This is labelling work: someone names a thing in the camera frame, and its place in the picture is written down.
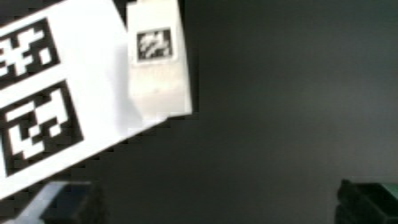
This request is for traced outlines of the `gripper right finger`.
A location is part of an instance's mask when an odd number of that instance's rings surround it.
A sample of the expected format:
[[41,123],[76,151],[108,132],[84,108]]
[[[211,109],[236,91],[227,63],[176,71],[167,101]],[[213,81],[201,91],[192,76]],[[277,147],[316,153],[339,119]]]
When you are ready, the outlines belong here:
[[341,181],[334,224],[398,224],[398,183]]

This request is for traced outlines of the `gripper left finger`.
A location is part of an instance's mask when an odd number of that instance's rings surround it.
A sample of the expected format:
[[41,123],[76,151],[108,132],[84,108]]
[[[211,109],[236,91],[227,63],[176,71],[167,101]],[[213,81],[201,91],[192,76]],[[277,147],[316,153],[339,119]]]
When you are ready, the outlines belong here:
[[11,224],[101,224],[101,190],[96,184],[52,181]]

